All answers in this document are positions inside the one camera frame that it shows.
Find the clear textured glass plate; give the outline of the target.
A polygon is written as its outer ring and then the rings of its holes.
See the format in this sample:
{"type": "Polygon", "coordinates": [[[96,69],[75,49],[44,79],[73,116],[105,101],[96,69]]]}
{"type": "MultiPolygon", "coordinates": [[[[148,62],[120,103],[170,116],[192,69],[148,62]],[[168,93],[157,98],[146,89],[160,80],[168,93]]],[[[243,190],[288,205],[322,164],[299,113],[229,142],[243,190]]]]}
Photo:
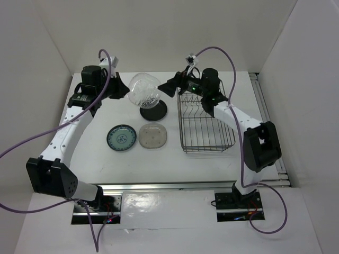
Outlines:
{"type": "Polygon", "coordinates": [[[127,97],[131,103],[143,109],[151,109],[160,101],[160,81],[145,72],[137,73],[129,83],[127,97]]]}

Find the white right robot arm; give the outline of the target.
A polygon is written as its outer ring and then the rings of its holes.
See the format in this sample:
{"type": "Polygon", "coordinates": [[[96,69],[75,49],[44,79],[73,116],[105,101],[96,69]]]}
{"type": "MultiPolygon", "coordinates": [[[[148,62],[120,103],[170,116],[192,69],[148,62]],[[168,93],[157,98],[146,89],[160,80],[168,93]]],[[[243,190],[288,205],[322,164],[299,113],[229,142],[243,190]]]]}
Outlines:
{"type": "Polygon", "coordinates": [[[255,195],[262,180],[262,170],[275,164],[282,156],[278,134],[271,121],[259,121],[230,102],[222,93],[222,81],[213,68],[205,69],[201,77],[187,71],[177,72],[158,89],[170,97],[177,91],[190,92],[201,98],[203,110],[227,124],[239,135],[240,178],[231,188],[231,201],[244,207],[255,195]]]}

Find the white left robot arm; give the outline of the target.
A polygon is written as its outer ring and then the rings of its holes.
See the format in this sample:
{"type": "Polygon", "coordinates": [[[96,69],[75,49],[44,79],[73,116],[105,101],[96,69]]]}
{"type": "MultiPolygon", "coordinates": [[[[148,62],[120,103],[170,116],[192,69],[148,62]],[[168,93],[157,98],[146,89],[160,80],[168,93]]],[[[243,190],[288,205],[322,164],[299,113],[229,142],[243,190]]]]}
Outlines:
{"type": "Polygon", "coordinates": [[[92,211],[104,206],[102,187],[80,181],[71,171],[75,148],[106,98],[121,99],[129,88],[108,65],[85,66],[81,82],[67,103],[64,120],[47,148],[29,158],[26,169],[34,192],[64,199],[79,199],[92,211]]]}

